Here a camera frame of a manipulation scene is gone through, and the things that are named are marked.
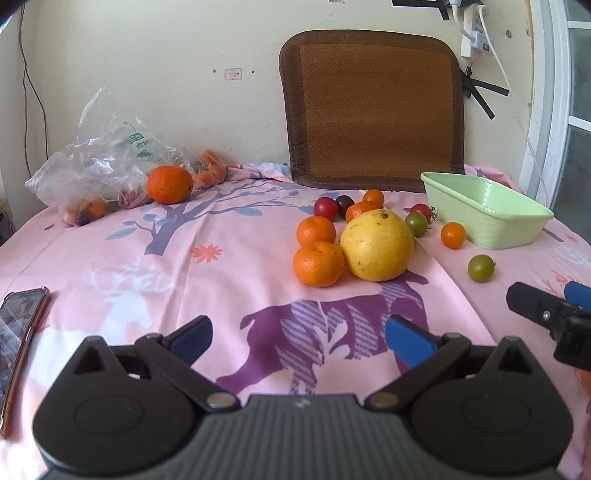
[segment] phone screen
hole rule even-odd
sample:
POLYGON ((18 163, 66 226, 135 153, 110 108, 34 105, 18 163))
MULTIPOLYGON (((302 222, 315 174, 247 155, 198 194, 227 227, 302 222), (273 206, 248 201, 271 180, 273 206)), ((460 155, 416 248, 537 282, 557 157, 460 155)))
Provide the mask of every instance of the phone screen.
POLYGON ((42 290, 9 295, 0 309, 0 411, 4 406, 18 351, 39 304, 42 290))

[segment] white wall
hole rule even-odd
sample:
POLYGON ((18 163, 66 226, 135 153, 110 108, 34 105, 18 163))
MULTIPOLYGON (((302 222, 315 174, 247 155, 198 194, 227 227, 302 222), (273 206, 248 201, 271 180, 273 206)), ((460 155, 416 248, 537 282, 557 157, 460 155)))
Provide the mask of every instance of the white wall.
MULTIPOLYGON (((23 44, 29 52, 33 50, 31 47, 37 13, 38 3, 27 4, 23 44)), ((8 201, 16 228, 20 228, 30 217, 44 208, 44 205, 23 186, 28 180, 28 173, 24 155, 24 65, 18 48, 18 21, 19 12, 12 16, 0 33, 0 197, 8 201)), ((31 133, 28 151, 31 169, 34 171, 39 162, 39 155, 35 147, 34 130, 31 133)))
MULTIPOLYGON (((527 126, 532 51, 525 0, 486 4, 527 126)), ((35 60, 52 150, 72 142, 85 103, 107 86, 129 118, 240 163, 289 159, 278 55, 294 34, 400 31, 439 38, 456 54, 461 39, 438 10, 393 8, 390 0, 44 0, 37 27, 35 60), (243 79, 225 81, 228 68, 242 68, 243 79)), ((474 70, 475 78, 504 85, 492 57, 474 70)), ((525 139, 515 114, 507 98, 482 95, 497 117, 490 121, 474 100, 466 103, 466 161, 517 179, 525 139)))

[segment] red cherry tomato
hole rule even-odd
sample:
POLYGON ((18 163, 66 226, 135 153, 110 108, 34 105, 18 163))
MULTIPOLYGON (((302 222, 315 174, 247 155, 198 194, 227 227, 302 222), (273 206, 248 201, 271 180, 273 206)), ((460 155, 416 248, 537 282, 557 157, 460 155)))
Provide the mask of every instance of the red cherry tomato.
POLYGON ((425 205, 424 203, 417 203, 416 205, 411 207, 410 211, 411 211, 411 213, 412 212, 421 212, 425 216, 425 218, 427 219, 427 222, 431 222, 431 219, 433 218, 433 213, 431 211, 431 208, 429 207, 429 205, 425 205))
POLYGON ((331 222, 339 214, 339 206, 336 202, 328 197, 320 197, 316 200, 314 204, 314 215, 319 215, 321 217, 326 217, 331 222))

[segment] window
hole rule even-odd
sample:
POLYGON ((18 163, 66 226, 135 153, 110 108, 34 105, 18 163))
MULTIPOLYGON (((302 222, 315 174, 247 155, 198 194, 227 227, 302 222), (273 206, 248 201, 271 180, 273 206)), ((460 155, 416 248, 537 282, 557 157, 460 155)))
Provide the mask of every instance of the window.
POLYGON ((591 12, 566 0, 571 92, 566 148, 554 201, 556 218, 591 243, 591 12))

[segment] power cord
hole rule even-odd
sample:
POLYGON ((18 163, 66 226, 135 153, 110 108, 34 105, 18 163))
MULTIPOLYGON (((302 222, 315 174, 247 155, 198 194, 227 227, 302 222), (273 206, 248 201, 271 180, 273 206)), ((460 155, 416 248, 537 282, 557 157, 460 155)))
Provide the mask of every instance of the power cord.
POLYGON ((501 69, 501 73, 503 74, 503 78, 505 79, 505 82, 507 83, 507 89, 509 90, 509 100, 511 101, 511 105, 513 106, 513 109, 515 110, 515 115, 517 116, 517 122, 519 123, 519 126, 521 127, 521 131, 523 132, 523 134, 525 136, 527 146, 530 149, 530 153, 534 159, 534 165, 535 165, 536 169, 538 170, 538 174, 540 175, 540 184, 542 186, 542 191, 544 192, 544 203, 542 205, 544 205, 545 207, 548 207, 548 201, 549 201, 548 200, 548 191, 546 190, 546 185, 544 182, 544 175, 542 173, 542 168, 540 167, 540 164, 538 163, 538 155, 537 155, 537 152, 536 152, 534 146, 531 143, 530 136, 529 136, 527 130, 525 129, 525 126, 521 120, 521 115, 519 114, 519 109, 517 108, 517 105, 515 104, 515 96, 513 94, 513 88, 511 87, 511 82, 509 81, 509 78, 507 76, 505 68, 503 67, 503 64, 501 63, 501 59, 497 55, 496 50, 492 44, 491 37, 488 34, 488 29, 486 28, 486 23, 484 22, 485 8, 486 8, 486 6, 484 6, 484 5, 478 5, 478 14, 480 16, 480 22, 482 23, 482 29, 484 30, 484 35, 486 36, 486 40, 491 48, 491 53, 493 54, 496 62, 499 64, 499 68, 501 69))
POLYGON ((452 16, 453 16, 453 21, 456 24, 457 29, 462 32, 462 35, 464 35, 466 38, 469 38, 471 41, 476 40, 476 38, 469 34, 464 27, 462 26, 462 24, 460 23, 460 19, 459 19, 459 14, 458 14, 458 9, 459 9, 459 5, 456 5, 456 3, 452 1, 450 1, 450 5, 452 6, 452 16))
POLYGON ((49 158, 49 142, 48 142, 48 135, 47 135, 47 115, 45 113, 45 107, 43 106, 43 102, 39 98, 39 94, 37 93, 37 90, 36 90, 35 86, 33 85, 33 82, 31 81, 31 77, 29 76, 27 58, 25 56, 25 50, 22 46, 22 23, 23 23, 24 18, 25 18, 25 5, 23 5, 21 8, 21 16, 20 16, 20 21, 18 24, 18 47, 21 50, 22 61, 24 63, 24 71, 22 73, 22 87, 25 90, 25 142, 24 142, 24 147, 25 147, 25 162, 27 163, 27 172, 28 172, 29 178, 30 178, 31 177, 31 167, 29 166, 29 158, 28 158, 28 151, 27 151, 27 134, 28 134, 28 130, 29 130, 28 115, 27 115, 27 113, 28 113, 27 81, 29 82, 29 85, 31 85, 31 88, 33 89, 33 92, 35 93, 35 96, 37 97, 37 102, 39 102, 39 106, 41 107, 41 111, 43 112, 43 124, 45 127, 45 158, 46 159, 49 158))

